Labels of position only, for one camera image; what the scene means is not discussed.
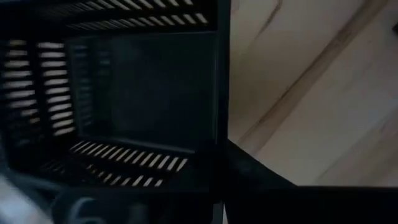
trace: black plastic crate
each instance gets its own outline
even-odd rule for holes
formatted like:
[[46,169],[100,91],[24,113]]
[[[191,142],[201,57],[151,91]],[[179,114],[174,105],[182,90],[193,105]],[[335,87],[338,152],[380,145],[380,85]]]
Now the black plastic crate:
[[0,3],[5,165],[158,187],[227,141],[229,1]]

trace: black storage basket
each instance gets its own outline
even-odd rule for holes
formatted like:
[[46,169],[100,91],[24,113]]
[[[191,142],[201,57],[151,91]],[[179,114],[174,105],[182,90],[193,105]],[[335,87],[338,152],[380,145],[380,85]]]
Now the black storage basket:
[[228,0],[0,2],[1,143],[19,174],[164,185],[225,147]]

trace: wooden floor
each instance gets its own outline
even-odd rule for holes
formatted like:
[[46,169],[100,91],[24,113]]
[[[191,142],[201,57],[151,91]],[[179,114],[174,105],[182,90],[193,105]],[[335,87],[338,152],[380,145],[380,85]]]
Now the wooden floor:
[[398,185],[398,1],[233,6],[229,138],[295,184]]

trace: light wood surface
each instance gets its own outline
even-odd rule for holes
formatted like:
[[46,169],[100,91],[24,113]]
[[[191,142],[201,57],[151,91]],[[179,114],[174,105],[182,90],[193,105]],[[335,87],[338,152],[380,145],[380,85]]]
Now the light wood surface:
[[296,99],[259,161],[296,184],[396,183],[397,12],[389,1]]
[[363,3],[245,0],[233,4],[229,101],[232,141],[238,142],[256,125]]

